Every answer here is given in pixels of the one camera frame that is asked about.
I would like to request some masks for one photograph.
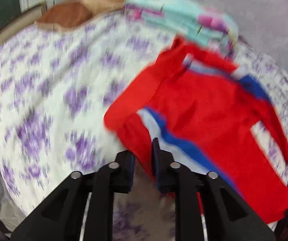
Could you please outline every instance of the floral bedsheet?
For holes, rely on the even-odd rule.
[[[72,171],[97,171],[124,150],[103,116],[174,35],[117,12],[64,34],[30,26],[0,48],[0,171],[26,215]],[[288,135],[288,75],[245,45],[236,62],[265,87]],[[260,122],[252,132],[286,183],[288,167],[269,132]],[[116,195],[113,232],[121,241],[174,239],[173,201],[138,165],[132,192]]]

